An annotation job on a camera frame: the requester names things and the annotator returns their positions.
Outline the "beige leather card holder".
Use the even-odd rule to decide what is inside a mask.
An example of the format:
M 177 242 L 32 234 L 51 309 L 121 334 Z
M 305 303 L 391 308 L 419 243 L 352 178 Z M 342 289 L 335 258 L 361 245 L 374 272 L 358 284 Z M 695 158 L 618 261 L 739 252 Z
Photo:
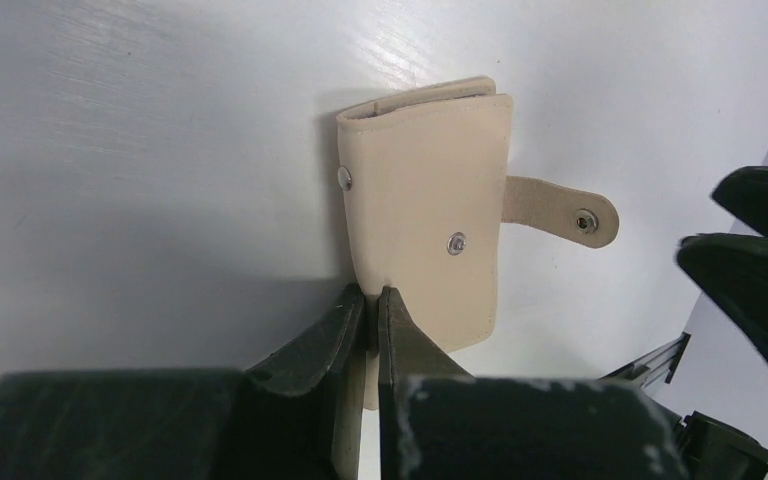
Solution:
M 370 300 L 396 288 L 443 351 L 486 340 L 503 224 L 598 249 L 620 217 L 606 197 L 508 174 L 513 100 L 476 76 L 374 99 L 336 117 L 354 273 Z

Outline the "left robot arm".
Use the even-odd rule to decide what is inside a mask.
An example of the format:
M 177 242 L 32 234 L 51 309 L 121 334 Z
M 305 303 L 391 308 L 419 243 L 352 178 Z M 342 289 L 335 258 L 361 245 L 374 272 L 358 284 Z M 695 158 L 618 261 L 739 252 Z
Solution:
M 245 370 L 39 371 L 0 377 L 0 479 L 354 479 L 368 306 L 346 287 Z M 762 479 L 768 449 L 680 417 L 624 373 L 475 378 L 412 321 L 377 308 L 385 479 Z

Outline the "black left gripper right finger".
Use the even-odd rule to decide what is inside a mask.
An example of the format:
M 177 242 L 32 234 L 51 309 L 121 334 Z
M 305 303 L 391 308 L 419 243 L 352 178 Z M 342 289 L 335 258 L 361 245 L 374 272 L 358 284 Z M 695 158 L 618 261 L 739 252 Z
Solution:
M 685 479 L 661 409 L 626 381 L 470 375 L 378 300 L 380 463 L 385 479 Z

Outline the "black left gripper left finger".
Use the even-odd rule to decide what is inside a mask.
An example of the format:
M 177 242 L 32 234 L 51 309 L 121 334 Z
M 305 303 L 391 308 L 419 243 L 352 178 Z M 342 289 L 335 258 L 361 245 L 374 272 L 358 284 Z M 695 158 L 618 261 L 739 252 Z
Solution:
M 366 301 L 348 285 L 247 370 L 0 377 L 0 479 L 353 479 Z

